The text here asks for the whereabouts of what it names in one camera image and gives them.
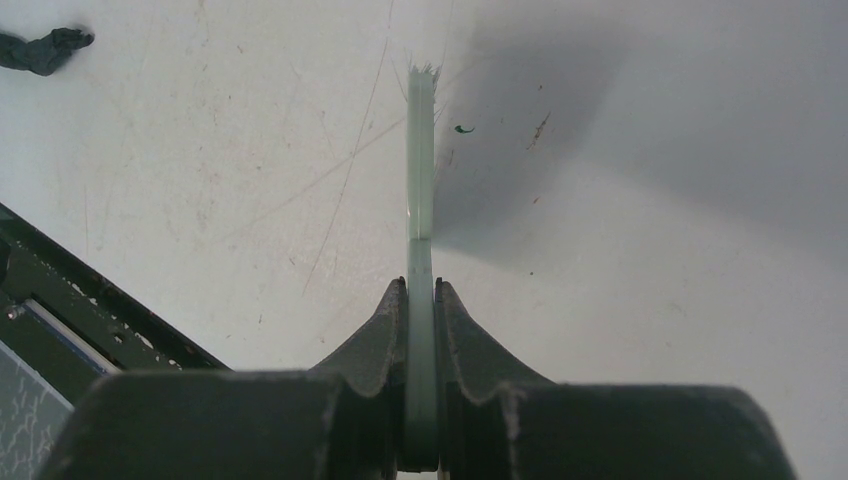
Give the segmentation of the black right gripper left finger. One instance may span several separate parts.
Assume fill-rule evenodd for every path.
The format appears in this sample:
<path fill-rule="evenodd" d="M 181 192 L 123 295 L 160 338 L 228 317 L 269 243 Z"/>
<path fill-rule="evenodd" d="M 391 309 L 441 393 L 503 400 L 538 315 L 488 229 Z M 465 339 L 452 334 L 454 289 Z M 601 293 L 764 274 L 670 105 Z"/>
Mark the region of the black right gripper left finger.
<path fill-rule="evenodd" d="M 97 381 L 43 479 L 393 479 L 406 285 L 306 370 L 127 371 Z"/>

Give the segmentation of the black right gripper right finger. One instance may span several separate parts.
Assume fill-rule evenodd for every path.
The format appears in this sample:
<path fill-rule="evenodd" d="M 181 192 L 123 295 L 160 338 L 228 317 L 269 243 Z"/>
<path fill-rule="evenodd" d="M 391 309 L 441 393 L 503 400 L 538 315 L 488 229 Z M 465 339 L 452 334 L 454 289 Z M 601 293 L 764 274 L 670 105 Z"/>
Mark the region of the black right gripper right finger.
<path fill-rule="evenodd" d="M 435 288 L 445 479 L 792 479 L 778 433 L 743 390 L 556 383 Z"/>

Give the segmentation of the black twisted paper scrap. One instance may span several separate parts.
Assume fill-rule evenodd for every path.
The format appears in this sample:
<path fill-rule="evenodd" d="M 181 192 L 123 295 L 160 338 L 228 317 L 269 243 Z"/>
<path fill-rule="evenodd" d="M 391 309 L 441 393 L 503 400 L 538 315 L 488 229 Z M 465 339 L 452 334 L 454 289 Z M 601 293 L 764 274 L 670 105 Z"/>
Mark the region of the black twisted paper scrap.
<path fill-rule="evenodd" d="M 93 33 L 74 28 L 56 28 L 30 41 L 2 32 L 1 67 L 47 77 L 61 69 L 76 51 L 90 46 L 94 39 Z"/>

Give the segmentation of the green hand brush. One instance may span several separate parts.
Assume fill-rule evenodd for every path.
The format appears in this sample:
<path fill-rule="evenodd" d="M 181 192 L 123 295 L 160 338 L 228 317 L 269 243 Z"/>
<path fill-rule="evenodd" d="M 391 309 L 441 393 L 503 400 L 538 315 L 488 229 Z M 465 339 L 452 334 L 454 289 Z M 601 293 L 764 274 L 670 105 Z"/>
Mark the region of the green hand brush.
<path fill-rule="evenodd" d="M 435 92 L 439 70 L 413 66 L 407 85 L 406 204 L 408 336 L 402 459 L 413 472 L 439 465 L 432 234 Z"/>

